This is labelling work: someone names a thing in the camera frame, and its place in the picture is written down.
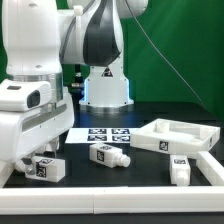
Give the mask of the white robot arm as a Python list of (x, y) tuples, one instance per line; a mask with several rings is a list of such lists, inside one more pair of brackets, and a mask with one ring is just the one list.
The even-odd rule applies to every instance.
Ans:
[(74, 123), (64, 64), (88, 65), (81, 105), (119, 110), (133, 103), (123, 74), (121, 20), (148, 0), (2, 0), (7, 78), (0, 83), (0, 161), (13, 164)]

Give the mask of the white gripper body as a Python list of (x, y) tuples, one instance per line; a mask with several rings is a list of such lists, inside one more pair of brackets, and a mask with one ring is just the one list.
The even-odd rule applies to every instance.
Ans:
[(28, 112), (0, 112), (0, 160), (16, 162), (69, 130), (74, 124), (71, 95), (56, 108), (44, 113), (42, 108)]

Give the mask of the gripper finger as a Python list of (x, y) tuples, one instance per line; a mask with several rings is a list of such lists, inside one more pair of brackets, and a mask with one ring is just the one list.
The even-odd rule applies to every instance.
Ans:
[(59, 139), (58, 138), (53, 139), (50, 142), (50, 146), (51, 146), (51, 151), (56, 152), (60, 147)]
[(32, 158), (33, 156), (29, 154), (22, 159), (22, 162), (25, 165), (25, 173), (28, 175), (35, 174), (36, 165), (35, 162), (32, 160)]

